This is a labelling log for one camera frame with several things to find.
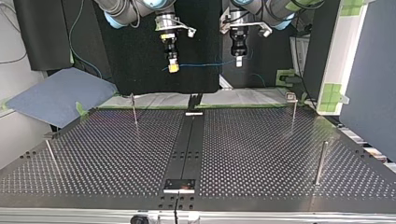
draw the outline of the green tape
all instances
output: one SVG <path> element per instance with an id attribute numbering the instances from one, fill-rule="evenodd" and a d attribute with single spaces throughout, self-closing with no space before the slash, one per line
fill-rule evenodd
<path id="1" fill-rule="evenodd" d="M 320 99 L 319 111 L 335 112 L 341 100 L 341 84 L 326 83 Z"/>
<path id="2" fill-rule="evenodd" d="M 80 116 L 85 117 L 88 115 L 88 111 L 84 110 L 82 107 L 82 104 L 80 102 L 76 102 L 76 110 L 79 113 Z"/>
<path id="3" fill-rule="evenodd" d="M 294 69 L 289 69 L 289 70 L 277 70 L 276 72 L 276 86 L 278 87 L 292 87 L 293 84 L 287 84 L 284 81 L 280 80 L 280 77 L 294 77 L 295 72 Z"/>
<path id="4" fill-rule="evenodd" d="M 0 104 L 0 109 L 1 109 L 1 110 L 8 110 L 8 107 L 7 107 L 7 105 L 6 105 L 6 102 L 7 102 L 7 101 L 3 101 L 3 102 Z"/>
<path id="5" fill-rule="evenodd" d="M 301 5 L 304 6 L 309 6 L 309 5 L 313 5 L 315 3 L 320 2 L 321 0 L 297 0 L 296 2 L 300 3 Z M 298 11 L 301 8 L 297 7 L 297 5 L 295 5 L 294 3 L 290 2 L 285 6 L 286 9 L 290 10 L 290 11 Z"/>
<path id="6" fill-rule="evenodd" d="M 303 95 L 301 96 L 299 105 L 305 105 L 306 97 L 308 97 L 308 93 L 304 92 Z"/>
<path id="7" fill-rule="evenodd" d="M 363 5 L 364 0 L 344 0 L 340 16 L 359 16 Z"/>

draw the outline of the white wall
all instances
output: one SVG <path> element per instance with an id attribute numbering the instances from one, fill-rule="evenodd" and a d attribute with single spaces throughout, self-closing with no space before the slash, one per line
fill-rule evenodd
<path id="1" fill-rule="evenodd" d="M 13 6 L 12 0 L 0 0 Z M 18 25 L 11 11 L 2 7 Z M 19 59 L 25 52 L 21 35 L 0 12 L 0 62 Z M 44 80 L 46 74 L 31 71 L 28 58 L 16 63 L 0 64 L 0 104 Z M 50 126 L 0 106 L 0 169 L 23 152 L 38 145 Z"/>
<path id="2" fill-rule="evenodd" d="M 347 84 L 349 81 L 352 65 L 355 61 L 356 51 L 358 49 L 361 37 L 361 29 L 366 17 L 367 5 L 361 8 L 359 16 L 342 17 L 339 16 L 332 45 L 329 52 L 329 58 L 326 65 L 325 74 L 323 76 L 322 86 L 320 88 L 318 105 L 323 95 L 323 88 L 326 83 L 341 84 L 341 94 L 347 92 Z M 343 104 L 338 104 L 335 112 L 320 112 L 320 115 L 339 116 Z"/>

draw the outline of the black cable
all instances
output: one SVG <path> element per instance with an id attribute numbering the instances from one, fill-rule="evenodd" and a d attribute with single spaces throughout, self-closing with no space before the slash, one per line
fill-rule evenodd
<path id="1" fill-rule="evenodd" d="M 241 20 L 242 18 L 246 17 L 249 13 L 250 13 L 250 12 L 246 12 L 246 13 L 242 14 L 242 15 L 241 15 L 240 17 L 238 17 L 238 18 L 233 19 L 233 20 L 231 20 L 231 21 L 225 21 L 224 23 L 231 23 L 231 22 L 239 21 L 239 20 Z"/>
<path id="2" fill-rule="evenodd" d="M 300 13 L 296 14 L 296 29 L 297 29 L 297 33 L 298 33 L 298 24 L 299 24 L 299 20 L 300 20 Z M 308 95 L 309 100 L 312 102 L 312 105 L 314 106 L 315 110 L 318 110 L 318 107 L 316 104 L 314 104 L 314 100 L 311 97 L 311 94 L 309 94 L 308 88 L 305 85 L 305 81 L 303 78 L 303 74 L 301 72 L 301 67 L 300 67 L 300 63 L 299 63 L 299 58 L 298 58 L 298 48 L 297 48 L 297 34 L 294 37 L 294 47 L 295 47 L 295 51 L 296 51 L 296 60 L 297 60 L 297 66 L 298 66 L 298 71 L 300 73 L 300 75 L 298 76 L 297 74 L 295 74 L 297 77 L 299 77 L 301 79 L 301 81 L 303 82 L 303 86 L 305 89 L 306 94 Z"/>
<path id="3" fill-rule="evenodd" d="M 0 62 L 0 64 L 16 63 L 16 62 L 22 61 L 26 56 L 27 56 L 27 52 L 25 51 L 23 56 L 21 56 L 19 59 L 8 61 L 8 62 Z"/>
<path id="4" fill-rule="evenodd" d="M 304 6 L 303 4 L 297 2 L 297 0 L 290 0 L 294 5 L 296 5 L 297 7 L 306 9 L 306 10 L 314 10 L 314 9 L 318 9 L 320 7 L 323 6 L 325 0 L 320 1 L 318 3 L 315 3 L 314 5 L 309 5 L 309 6 Z"/>

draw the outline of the metal bracket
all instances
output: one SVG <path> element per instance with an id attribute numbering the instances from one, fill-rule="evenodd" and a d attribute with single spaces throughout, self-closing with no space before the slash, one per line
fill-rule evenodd
<path id="1" fill-rule="evenodd" d="M 259 35 L 263 37 L 268 37 L 272 32 L 272 28 L 267 25 L 264 21 L 255 21 L 255 22 L 246 22 L 246 23 L 236 23 L 236 24 L 230 24 L 225 21 L 227 21 L 230 18 L 230 9 L 227 8 L 224 13 L 220 17 L 220 32 L 222 34 L 227 34 L 232 27 L 241 27 L 241 26 L 260 26 L 261 29 L 259 31 Z"/>
<path id="2" fill-rule="evenodd" d="M 193 179 L 168 179 L 166 180 L 163 193 L 195 193 L 195 180 Z"/>
<path id="3" fill-rule="evenodd" d="M 349 97 L 341 95 L 340 103 L 342 103 L 343 105 L 349 105 Z"/>
<path id="4" fill-rule="evenodd" d="M 169 19 L 166 19 L 166 18 L 161 18 L 161 19 L 158 19 L 158 18 L 157 18 L 157 19 L 155 19 L 155 21 L 156 21 L 157 23 L 158 23 L 160 20 L 169 20 Z M 193 37 L 195 36 L 195 33 L 197 32 L 196 29 L 194 29 L 194 28 L 192 28 L 192 27 L 190 27 L 190 26 L 184 25 L 184 23 L 182 23 L 182 22 L 180 21 L 180 18 L 179 18 L 179 17 L 175 17 L 175 21 L 178 22 L 179 25 L 167 26 L 167 27 L 162 27 L 162 28 L 160 28 L 160 26 L 157 25 L 157 28 L 155 29 L 155 31 L 164 31 L 164 30 L 172 30 L 172 29 L 175 29 L 175 30 L 177 30 L 177 29 L 185 29 L 185 30 L 188 31 L 188 37 L 189 37 L 189 38 L 193 38 Z"/>
<path id="5" fill-rule="evenodd" d="M 186 111 L 186 116 L 202 116 L 203 111 L 196 109 L 195 107 L 201 103 L 203 95 L 202 94 L 192 94 L 189 100 L 189 107 Z"/>
<path id="6" fill-rule="evenodd" d="M 271 27 L 269 27 L 269 26 L 267 25 L 267 23 L 265 23 L 265 22 L 263 22 L 263 21 L 231 24 L 231 25 L 230 25 L 230 28 L 231 28 L 231 27 L 241 27 L 241 26 L 256 26 L 256 25 L 258 25 L 258 26 L 261 27 L 261 29 L 260 29 L 260 31 L 259 31 L 259 35 L 260 35 L 260 36 L 268 37 L 268 36 L 273 32 L 273 30 L 271 29 Z"/>

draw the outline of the black panel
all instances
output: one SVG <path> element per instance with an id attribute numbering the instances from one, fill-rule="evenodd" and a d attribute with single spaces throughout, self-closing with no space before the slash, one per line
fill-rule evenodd
<path id="1" fill-rule="evenodd" d="M 177 41 L 180 63 L 212 63 L 219 52 L 220 1 L 184 0 L 176 2 L 181 20 L 198 30 L 195 38 L 182 31 Z M 111 28 L 103 11 L 95 6 L 106 53 L 116 85 L 128 95 L 158 91 L 183 93 L 215 92 L 219 88 L 217 67 L 181 67 L 177 74 L 163 71 L 168 65 L 163 43 L 155 32 L 155 14 L 145 17 L 138 29 Z"/>
<path id="2" fill-rule="evenodd" d="M 370 145 L 396 161 L 396 1 L 376 1 L 367 9 L 341 121 Z"/>
<path id="3" fill-rule="evenodd" d="M 32 70 L 70 67 L 61 0 L 15 0 L 14 4 Z"/>
<path id="4" fill-rule="evenodd" d="M 323 7 L 315 12 L 304 70 L 306 87 L 314 99 L 318 99 L 319 96 L 339 7 L 340 0 L 326 1 Z"/>

